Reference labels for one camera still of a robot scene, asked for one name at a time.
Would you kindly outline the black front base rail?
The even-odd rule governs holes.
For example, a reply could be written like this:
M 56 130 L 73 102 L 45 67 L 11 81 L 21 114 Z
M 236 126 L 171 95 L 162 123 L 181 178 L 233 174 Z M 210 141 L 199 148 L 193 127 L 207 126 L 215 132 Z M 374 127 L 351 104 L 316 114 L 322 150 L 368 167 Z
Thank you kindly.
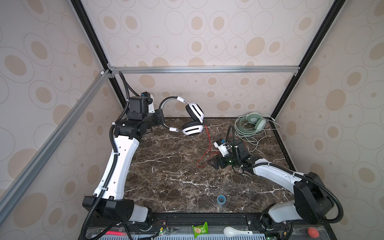
M 192 226 L 208 223 L 209 234 L 200 235 L 197 240 L 226 240 L 223 234 L 225 227 L 238 230 L 252 231 L 252 236 L 239 235 L 235 240 L 311 240 L 307 230 L 316 228 L 320 236 L 314 240 L 334 240 L 336 236 L 329 224 L 308 224 L 302 220 L 283 222 L 272 229 L 265 229 L 260 222 L 260 213 L 160 213 L 150 216 L 149 226 L 127 223 L 117 225 L 110 231 L 125 232 L 124 236 L 103 235 L 102 240 L 194 240 Z M 90 220 L 86 239 L 94 238 L 108 227 L 112 221 L 94 217 Z

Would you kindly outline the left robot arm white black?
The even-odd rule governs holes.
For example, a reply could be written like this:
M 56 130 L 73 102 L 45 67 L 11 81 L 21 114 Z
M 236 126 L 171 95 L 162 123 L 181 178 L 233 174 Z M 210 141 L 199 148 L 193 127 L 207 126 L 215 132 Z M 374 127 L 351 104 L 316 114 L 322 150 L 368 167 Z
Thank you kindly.
M 89 212 L 81 229 L 82 240 L 87 238 L 89 223 L 94 216 L 112 221 L 94 237 L 96 240 L 117 225 L 125 227 L 127 223 L 133 223 L 149 226 L 152 223 L 151 210 L 135 204 L 132 200 L 124 199 L 125 183 L 142 137 L 152 127 L 164 124 L 165 118 L 161 109 L 154 108 L 150 93 L 136 93 L 122 72 L 119 72 L 119 76 L 126 89 L 126 105 L 109 131 L 113 149 L 103 177 L 93 195 L 86 196 L 83 200 L 83 207 Z

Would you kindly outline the green snack packet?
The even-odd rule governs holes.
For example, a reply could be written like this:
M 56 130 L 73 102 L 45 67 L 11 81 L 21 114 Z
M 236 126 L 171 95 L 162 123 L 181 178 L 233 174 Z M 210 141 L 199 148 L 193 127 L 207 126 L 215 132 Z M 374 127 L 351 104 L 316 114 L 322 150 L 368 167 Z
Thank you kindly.
M 207 222 L 204 222 L 204 224 L 199 226 L 192 226 L 192 229 L 193 229 L 193 234 L 195 239 L 200 235 L 209 234 L 209 227 Z

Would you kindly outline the horizontal aluminium rail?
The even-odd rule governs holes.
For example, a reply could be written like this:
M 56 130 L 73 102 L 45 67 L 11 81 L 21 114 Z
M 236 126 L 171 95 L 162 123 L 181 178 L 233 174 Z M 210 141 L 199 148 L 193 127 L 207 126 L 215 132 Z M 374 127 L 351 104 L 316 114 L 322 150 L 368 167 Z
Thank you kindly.
M 113 67 L 113 74 L 297 73 L 299 66 Z

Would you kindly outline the red ball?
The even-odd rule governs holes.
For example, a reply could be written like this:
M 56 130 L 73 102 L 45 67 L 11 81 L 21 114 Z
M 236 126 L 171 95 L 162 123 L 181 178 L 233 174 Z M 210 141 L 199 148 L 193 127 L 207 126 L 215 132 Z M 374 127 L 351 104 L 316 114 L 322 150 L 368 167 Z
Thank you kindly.
M 319 231 L 313 227 L 308 228 L 307 233 L 313 239 L 317 239 L 320 236 Z

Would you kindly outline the white ceramic spoon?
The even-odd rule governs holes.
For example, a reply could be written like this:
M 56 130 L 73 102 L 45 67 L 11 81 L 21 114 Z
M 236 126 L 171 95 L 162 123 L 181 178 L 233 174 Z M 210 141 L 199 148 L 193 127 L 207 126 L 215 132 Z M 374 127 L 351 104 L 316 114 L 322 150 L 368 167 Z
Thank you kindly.
M 236 237 L 239 235 L 252 236 L 253 232 L 252 231 L 238 230 L 238 229 L 235 229 L 233 227 L 225 227 L 223 230 L 223 234 L 228 238 L 232 238 L 232 237 Z

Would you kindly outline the white black headphones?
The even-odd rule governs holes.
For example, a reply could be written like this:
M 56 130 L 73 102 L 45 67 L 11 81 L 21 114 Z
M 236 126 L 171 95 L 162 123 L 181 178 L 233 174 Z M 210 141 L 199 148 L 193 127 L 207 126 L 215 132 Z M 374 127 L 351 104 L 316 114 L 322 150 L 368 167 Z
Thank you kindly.
M 160 109 L 163 110 L 165 104 L 171 100 L 177 100 L 183 104 L 186 104 L 186 111 L 190 115 L 192 121 L 182 125 L 181 129 L 168 127 L 165 123 L 163 123 L 163 126 L 169 129 L 170 132 L 182 132 L 186 136 L 194 136 L 200 134 L 205 126 L 205 114 L 200 106 L 196 103 L 188 103 L 179 96 L 170 96 L 162 100 L 160 103 Z

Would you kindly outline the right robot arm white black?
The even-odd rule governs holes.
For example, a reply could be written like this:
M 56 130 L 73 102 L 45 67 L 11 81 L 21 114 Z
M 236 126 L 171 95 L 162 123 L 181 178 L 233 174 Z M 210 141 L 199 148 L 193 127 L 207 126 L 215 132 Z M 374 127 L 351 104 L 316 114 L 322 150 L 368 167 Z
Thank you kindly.
M 283 222 L 306 221 L 335 224 L 344 217 L 344 209 L 339 199 L 325 187 L 321 178 L 313 172 L 295 172 L 266 159 L 251 155 L 242 140 L 236 139 L 235 130 L 229 127 L 226 138 L 214 142 L 218 154 L 208 160 L 214 169 L 239 167 L 240 173 L 266 178 L 290 191 L 294 200 L 282 204 L 271 204 L 260 216 L 265 229 L 272 229 Z

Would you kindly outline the left diagonal aluminium rail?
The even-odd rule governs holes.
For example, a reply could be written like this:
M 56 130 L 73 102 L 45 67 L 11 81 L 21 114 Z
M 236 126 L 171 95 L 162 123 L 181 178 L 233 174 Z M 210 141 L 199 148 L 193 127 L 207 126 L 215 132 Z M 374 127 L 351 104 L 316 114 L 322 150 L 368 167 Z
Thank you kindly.
M 22 196 L 39 175 L 101 86 L 109 79 L 110 75 L 111 71 L 104 70 L 103 74 L 98 76 L 2 196 L 1 225 L 4 224 Z

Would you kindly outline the green headphones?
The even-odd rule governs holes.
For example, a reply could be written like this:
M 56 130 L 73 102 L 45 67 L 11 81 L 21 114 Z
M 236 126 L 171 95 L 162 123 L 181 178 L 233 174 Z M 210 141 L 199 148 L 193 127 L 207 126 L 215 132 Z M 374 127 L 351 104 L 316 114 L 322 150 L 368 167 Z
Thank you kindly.
M 246 115 L 246 121 L 248 123 L 254 124 L 254 130 L 256 133 L 262 131 L 267 123 L 267 120 L 264 119 L 261 114 L 257 112 L 252 112 Z

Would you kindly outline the blue tape roll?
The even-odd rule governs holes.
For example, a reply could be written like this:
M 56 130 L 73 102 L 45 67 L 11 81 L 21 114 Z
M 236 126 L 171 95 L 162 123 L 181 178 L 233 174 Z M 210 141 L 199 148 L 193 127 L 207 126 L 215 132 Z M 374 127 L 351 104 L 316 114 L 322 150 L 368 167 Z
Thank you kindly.
M 217 203 L 220 206 L 223 206 L 226 203 L 227 199 L 224 195 L 217 196 Z

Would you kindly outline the pink marker pen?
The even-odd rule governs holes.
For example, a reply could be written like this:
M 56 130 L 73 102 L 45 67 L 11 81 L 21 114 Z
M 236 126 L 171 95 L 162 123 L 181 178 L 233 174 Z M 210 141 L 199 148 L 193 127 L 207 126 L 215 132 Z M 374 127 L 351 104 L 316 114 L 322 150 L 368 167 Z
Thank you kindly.
M 124 236 L 124 237 L 127 236 L 127 234 L 125 232 L 118 232 L 118 231 L 108 231 L 108 232 L 106 232 L 106 235 Z

